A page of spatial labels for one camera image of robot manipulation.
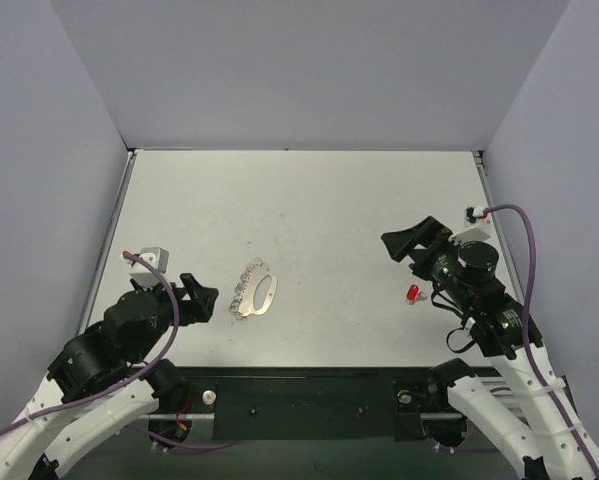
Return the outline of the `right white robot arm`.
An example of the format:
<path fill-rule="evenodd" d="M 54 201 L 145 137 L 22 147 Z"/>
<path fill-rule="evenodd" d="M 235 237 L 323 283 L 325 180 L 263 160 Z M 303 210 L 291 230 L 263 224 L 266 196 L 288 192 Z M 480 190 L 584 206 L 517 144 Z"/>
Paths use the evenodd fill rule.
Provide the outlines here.
<path fill-rule="evenodd" d="M 498 251 L 477 217 L 459 234 L 433 217 L 382 235 L 391 259 L 434 295 L 447 295 L 461 328 L 499 373 L 522 412 L 516 416 L 461 359 L 430 371 L 425 394 L 461 413 L 497 448 L 521 479 L 599 479 L 599 447 L 580 421 L 566 384 L 552 368 L 543 338 L 523 305 L 495 274 Z"/>

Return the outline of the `red key tag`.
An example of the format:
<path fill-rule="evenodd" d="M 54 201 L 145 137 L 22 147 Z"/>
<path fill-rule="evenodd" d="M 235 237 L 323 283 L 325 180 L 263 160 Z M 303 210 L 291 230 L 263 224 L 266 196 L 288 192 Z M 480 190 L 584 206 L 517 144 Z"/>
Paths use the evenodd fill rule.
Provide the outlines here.
<path fill-rule="evenodd" d="M 418 296 L 419 287 L 416 284 L 411 285 L 406 293 L 406 300 L 408 302 L 414 302 L 417 300 Z"/>

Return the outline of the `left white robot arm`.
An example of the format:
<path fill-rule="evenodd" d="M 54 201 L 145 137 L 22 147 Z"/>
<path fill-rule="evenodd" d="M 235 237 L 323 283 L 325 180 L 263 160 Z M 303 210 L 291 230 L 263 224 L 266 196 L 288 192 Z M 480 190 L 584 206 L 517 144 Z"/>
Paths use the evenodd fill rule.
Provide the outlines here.
<path fill-rule="evenodd" d="M 170 360 L 130 375 L 170 327 L 211 319 L 218 290 L 189 273 L 180 279 L 170 287 L 135 283 L 102 321 L 65 344 L 15 429 L 0 434 L 0 479 L 60 479 L 139 417 L 187 412 L 191 388 Z"/>

